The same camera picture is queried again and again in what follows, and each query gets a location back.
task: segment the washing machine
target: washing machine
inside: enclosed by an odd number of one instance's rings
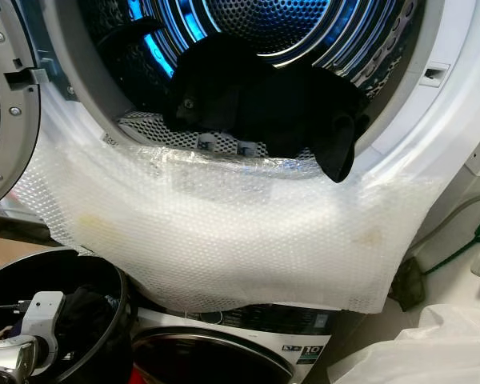
[[[331,337],[338,312],[295,304],[178,313],[141,302],[134,363],[147,382],[300,384]]]

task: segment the black cloth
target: black cloth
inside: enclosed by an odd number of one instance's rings
[[[74,352],[74,360],[92,348],[114,318],[115,309],[92,286],[80,286],[66,296],[55,326],[59,357]]]
[[[335,182],[354,161],[367,97],[348,80],[312,67],[311,55],[276,70],[239,38],[215,34],[191,46],[170,82],[164,121],[175,131],[221,131],[264,142],[269,156],[306,147]]]

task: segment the dryer door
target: dryer door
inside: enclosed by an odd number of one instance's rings
[[[0,0],[0,200],[20,178],[38,136],[38,84],[30,42],[14,2]]]
[[[287,384],[292,378],[289,364],[274,352],[213,330],[153,328],[133,346],[136,367],[157,384]]]

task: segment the black bucket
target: black bucket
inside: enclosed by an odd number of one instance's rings
[[[80,359],[68,362],[59,356],[47,371],[30,378],[30,384],[128,383],[133,366],[130,327],[136,313],[129,304],[127,277],[106,260],[55,248],[13,262],[0,269],[0,306],[30,300],[43,290],[72,294],[85,285],[92,285],[100,294],[115,299],[117,309],[112,321]],[[19,319],[18,315],[0,310],[0,330]]]

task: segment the white plastic sheet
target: white plastic sheet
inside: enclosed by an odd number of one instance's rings
[[[441,186],[398,170],[335,184],[312,160],[111,147],[59,98],[44,88],[18,196],[56,240],[109,259],[173,310],[305,302],[379,312]]]
[[[426,307],[403,330],[329,368],[333,384],[480,384],[480,310]]]

